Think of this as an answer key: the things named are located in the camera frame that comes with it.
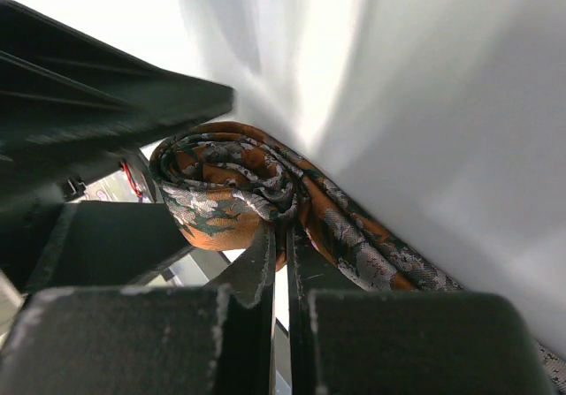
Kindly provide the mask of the orange floral tie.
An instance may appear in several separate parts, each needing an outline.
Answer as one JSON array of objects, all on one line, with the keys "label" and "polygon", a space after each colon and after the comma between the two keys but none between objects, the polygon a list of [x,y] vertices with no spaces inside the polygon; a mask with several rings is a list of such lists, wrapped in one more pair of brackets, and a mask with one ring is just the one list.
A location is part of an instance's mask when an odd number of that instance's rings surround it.
[{"label": "orange floral tie", "polygon": [[195,247],[251,245],[260,224],[287,264],[287,232],[363,291],[355,394],[562,394],[565,363],[502,297],[465,291],[328,177],[255,127],[217,122],[163,141],[149,170]]}]

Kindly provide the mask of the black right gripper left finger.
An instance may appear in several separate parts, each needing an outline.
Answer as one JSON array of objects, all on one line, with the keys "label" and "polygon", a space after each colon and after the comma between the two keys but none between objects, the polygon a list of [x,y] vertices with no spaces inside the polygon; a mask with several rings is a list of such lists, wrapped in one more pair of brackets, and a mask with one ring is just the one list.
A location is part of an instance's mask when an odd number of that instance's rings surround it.
[{"label": "black right gripper left finger", "polygon": [[217,290],[215,394],[271,394],[277,240],[260,224],[251,245],[207,284]]}]

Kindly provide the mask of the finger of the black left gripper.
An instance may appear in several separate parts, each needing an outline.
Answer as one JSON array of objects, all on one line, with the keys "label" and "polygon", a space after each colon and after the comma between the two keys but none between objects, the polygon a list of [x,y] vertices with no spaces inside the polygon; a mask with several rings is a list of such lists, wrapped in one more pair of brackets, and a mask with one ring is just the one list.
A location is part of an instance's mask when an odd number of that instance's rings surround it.
[{"label": "finger of the black left gripper", "polygon": [[25,290],[145,285],[192,249],[163,203],[68,203]]},{"label": "finger of the black left gripper", "polygon": [[233,107],[231,87],[170,72],[13,0],[1,2],[1,196]]}]

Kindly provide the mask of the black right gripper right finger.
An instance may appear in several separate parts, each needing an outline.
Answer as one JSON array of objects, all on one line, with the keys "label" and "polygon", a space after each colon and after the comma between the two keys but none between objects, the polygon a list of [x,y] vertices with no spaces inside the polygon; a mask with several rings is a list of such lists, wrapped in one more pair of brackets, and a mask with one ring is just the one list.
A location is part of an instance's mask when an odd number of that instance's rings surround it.
[{"label": "black right gripper right finger", "polygon": [[287,274],[293,393],[359,392],[363,291],[297,226],[287,232]]}]

